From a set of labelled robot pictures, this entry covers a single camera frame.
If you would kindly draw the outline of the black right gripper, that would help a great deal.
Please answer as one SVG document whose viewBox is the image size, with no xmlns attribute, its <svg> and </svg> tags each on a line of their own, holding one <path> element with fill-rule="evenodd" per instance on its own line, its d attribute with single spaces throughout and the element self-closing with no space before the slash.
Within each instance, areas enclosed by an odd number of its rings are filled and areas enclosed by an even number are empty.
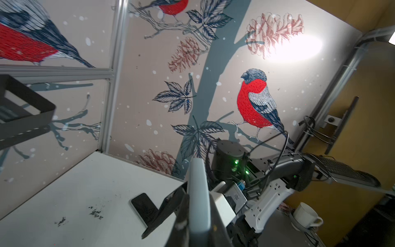
<svg viewBox="0 0 395 247">
<path fill-rule="evenodd" d="M 187 184 L 184 183 L 162 202 L 159 209 L 153 208 L 147 224 L 147 229 L 142 234 L 142 239 L 148 237 L 172 213 L 179 210 L 183 197 L 187 193 Z M 257 247 L 259 234 L 249 226 L 244 213 L 249 210 L 247 199 L 235 182 L 220 182 L 210 195 L 213 197 L 222 223 L 234 247 Z"/>
</svg>

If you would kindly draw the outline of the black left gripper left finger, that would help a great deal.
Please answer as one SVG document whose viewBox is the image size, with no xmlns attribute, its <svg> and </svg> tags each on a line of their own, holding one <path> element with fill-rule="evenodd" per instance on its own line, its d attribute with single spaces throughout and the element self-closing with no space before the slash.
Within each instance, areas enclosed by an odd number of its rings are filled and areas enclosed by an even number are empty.
<svg viewBox="0 0 395 247">
<path fill-rule="evenodd" d="M 189 195 L 183 196 L 172 231 L 165 247 L 189 246 Z"/>
</svg>

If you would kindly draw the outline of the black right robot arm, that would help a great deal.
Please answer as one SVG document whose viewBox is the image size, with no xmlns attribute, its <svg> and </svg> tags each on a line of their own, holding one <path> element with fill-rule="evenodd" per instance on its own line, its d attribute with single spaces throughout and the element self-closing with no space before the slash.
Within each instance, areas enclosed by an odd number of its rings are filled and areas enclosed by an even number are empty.
<svg viewBox="0 0 395 247">
<path fill-rule="evenodd" d="M 239 143 L 219 140 L 213 159 L 190 160 L 187 181 L 160 207 L 145 193 L 131 206 L 146 226 L 142 238 L 176 215 L 168 247 L 255 247 L 274 211 L 310 184 L 314 169 L 307 154 L 251 159 Z"/>
</svg>

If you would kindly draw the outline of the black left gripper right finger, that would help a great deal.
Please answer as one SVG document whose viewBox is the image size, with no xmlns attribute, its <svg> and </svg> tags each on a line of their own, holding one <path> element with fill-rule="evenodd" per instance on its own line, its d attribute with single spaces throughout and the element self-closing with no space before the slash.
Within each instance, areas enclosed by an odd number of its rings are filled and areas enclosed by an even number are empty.
<svg viewBox="0 0 395 247">
<path fill-rule="evenodd" d="M 215 201 L 210 195 L 211 229 L 209 231 L 210 247 L 232 247 L 232 241 L 217 210 Z"/>
</svg>

